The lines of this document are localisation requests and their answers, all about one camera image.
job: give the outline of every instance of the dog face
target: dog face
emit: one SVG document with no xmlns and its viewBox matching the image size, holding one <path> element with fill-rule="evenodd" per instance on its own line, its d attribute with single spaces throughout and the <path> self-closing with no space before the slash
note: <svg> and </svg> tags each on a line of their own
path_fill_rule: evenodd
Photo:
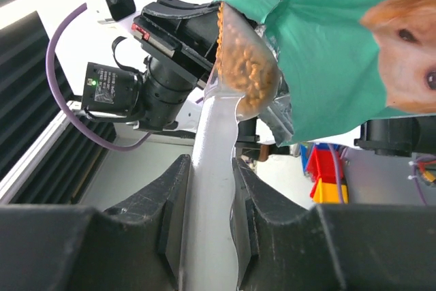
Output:
<svg viewBox="0 0 436 291">
<path fill-rule="evenodd" d="M 436 0 L 386 0 L 360 21 L 379 45 L 387 106 L 436 112 Z"/>
</svg>

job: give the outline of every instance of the plastic bag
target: plastic bag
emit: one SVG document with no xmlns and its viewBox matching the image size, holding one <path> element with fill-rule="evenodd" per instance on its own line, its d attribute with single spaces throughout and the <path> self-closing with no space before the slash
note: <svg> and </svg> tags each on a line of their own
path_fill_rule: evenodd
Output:
<svg viewBox="0 0 436 291">
<path fill-rule="evenodd" d="M 217 60 L 206 96 L 239 97 L 236 117 L 245 121 L 272 102 L 280 71 L 262 38 L 237 11 L 221 3 L 218 17 Z"/>
<path fill-rule="evenodd" d="M 290 88 L 288 143 L 436 112 L 436 0 L 220 1 L 266 26 Z"/>
</svg>

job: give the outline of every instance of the white wall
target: white wall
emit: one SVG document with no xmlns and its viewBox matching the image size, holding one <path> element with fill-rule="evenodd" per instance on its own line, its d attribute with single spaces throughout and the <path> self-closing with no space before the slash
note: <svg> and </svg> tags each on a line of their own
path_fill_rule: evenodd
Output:
<svg viewBox="0 0 436 291">
<path fill-rule="evenodd" d="M 313 206 L 310 198 L 313 183 L 303 174 L 300 157 L 271 155 L 266 162 L 257 164 L 256 172 L 263 181 L 301 207 Z"/>
<path fill-rule="evenodd" d="M 133 142 L 124 138 L 116 140 L 119 145 Z M 155 142 L 145 142 L 127 153 L 111 151 L 80 203 L 107 209 L 154 181 L 179 155 L 186 153 L 191 155 L 191 146 Z"/>
</svg>

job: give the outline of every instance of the cable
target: cable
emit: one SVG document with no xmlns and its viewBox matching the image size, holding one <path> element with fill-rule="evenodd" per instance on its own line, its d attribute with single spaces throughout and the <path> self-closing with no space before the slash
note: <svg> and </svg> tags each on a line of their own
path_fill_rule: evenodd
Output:
<svg viewBox="0 0 436 291">
<path fill-rule="evenodd" d="M 419 164 L 421 164 L 423 162 L 424 163 L 433 162 L 435 160 L 436 160 L 436 156 L 434 156 L 434 155 L 423 155 L 423 156 L 416 158 L 416 160 L 409 162 L 409 165 L 412 166 L 412 175 L 409 177 L 409 179 L 414 181 L 416 189 L 418 190 L 418 195 L 419 195 L 422 203 L 424 204 L 424 206 L 427 206 L 428 203 L 425 199 L 424 192 L 422 192 L 421 185 L 420 185 L 420 182 L 418 180 L 418 167 L 419 167 Z"/>
<path fill-rule="evenodd" d="M 71 123 L 82 132 L 87 138 L 91 139 L 93 142 L 97 143 L 99 146 L 103 148 L 113 150 L 113 151 L 130 151 L 137 149 L 141 144 L 143 144 L 151 135 L 150 132 L 147 132 L 145 136 L 143 136 L 137 143 L 132 144 L 130 146 L 117 146 L 107 140 L 104 140 L 102 137 L 98 136 L 94 132 L 92 132 L 85 124 L 83 124 L 80 119 L 69 109 L 68 105 L 65 103 L 63 99 L 62 92 L 59 88 L 59 84 L 56 79 L 55 72 L 55 50 L 56 45 L 59 39 L 62 36 L 64 30 L 68 27 L 68 25 L 81 13 L 87 10 L 87 5 L 83 3 L 79 7 L 77 7 L 71 14 L 69 14 L 57 27 L 54 32 L 51 40 L 48 43 L 47 54 L 46 54 L 46 74 L 48 85 L 50 86 L 50 90 L 52 91 L 53 97 L 56 100 L 59 108 L 65 113 L 67 118 L 71 121 Z"/>
<path fill-rule="evenodd" d="M 330 152 L 332 153 L 332 156 L 333 156 L 334 175 L 336 178 L 336 186 L 338 188 L 339 201 L 341 202 L 341 204 L 345 204 L 345 201 L 343 199 L 343 194 L 342 194 L 340 163 L 339 163 L 338 157 L 336 156 L 336 151 L 335 151 L 333 145 L 329 143 L 328 148 L 330 149 Z"/>
<path fill-rule="evenodd" d="M 420 182 L 418 181 L 418 169 L 417 169 L 416 165 L 414 165 L 413 175 L 411 176 L 411 178 L 414 180 L 416 189 L 418 190 L 418 195 L 419 195 L 422 203 L 424 204 L 424 206 L 427 206 L 428 205 L 427 200 L 425 200 L 424 192 L 422 192 Z"/>
</svg>

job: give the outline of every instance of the purple cable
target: purple cable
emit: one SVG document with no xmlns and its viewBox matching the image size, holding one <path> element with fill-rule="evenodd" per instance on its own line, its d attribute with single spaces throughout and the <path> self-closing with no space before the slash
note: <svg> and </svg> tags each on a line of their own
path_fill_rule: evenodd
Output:
<svg viewBox="0 0 436 291">
<path fill-rule="evenodd" d="M 342 194 L 340 163 L 339 163 L 338 157 L 336 155 L 336 151 L 330 143 L 328 144 L 328 148 L 330 149 L 330 152 L 332 153 L 332 156 L 333 156 L 334 175 L 336 177 L 336 186 L 338 188 L 339 201 L 341 202 L 341 204 L 345 204 L 345 201 L 343 199 L 343 194 Z"/>
<path fill-rule="evenodd" d="M 414 165 L 414 172 L 412 175 L 412 179 L 415 182 L 415 186 L 416 186 L 416 189 L 418 190 L 418 194 L 421 198 L 422 203 L 424 204 L 424 206 L 427 206 L 427 201 L 425 200 L 424 193 L 422 192 L 420 182 L 418 181 L 417 176 L 418 176 L 418 168 L 416 167 L 416 165 Z"/>
<path fill-rule="evenodd" d="M 137 143 L 132 144 L 130 146 L 117 146 L 107 140 L 104 140 L 94 132 L 92 132 L 85 124 L 83 124 L 80 119 L 69 109 L 68 105 L 65 103 L 63 99 L 62 92 L 59 88 L 59 84 L 56 79 L 55 73 L 55 50 L 56 45 L 61 38 L 62 33 L 67 28 L 67 26 L 81 13 L 87 10 L 87 5 L 83 3 L 77 9 L 75 9 L 70 15 L 68 15 L 62 23 L 58 26 L 56 31 L 54 32 L 51 40 L 48 43 L 47 47 L 47 55 L 46 55 L 46 73 L 48 85 L 50 86 L 50 90 L 52 91 L 53 97 L 56 100 L 59 108 L 65 113 L 67 118 L 71 121 L 71 123 L 82 132 L 87 138 L 91 139 L 93 142 L 102 146 L 103 148 L 113 150 L 113 151 L 130 151 L 138 148 L 141 144 L 144 143 L 145 140 L 149 138 L 151 133 L 147 133 L 143 136 Z"/>
</svg>

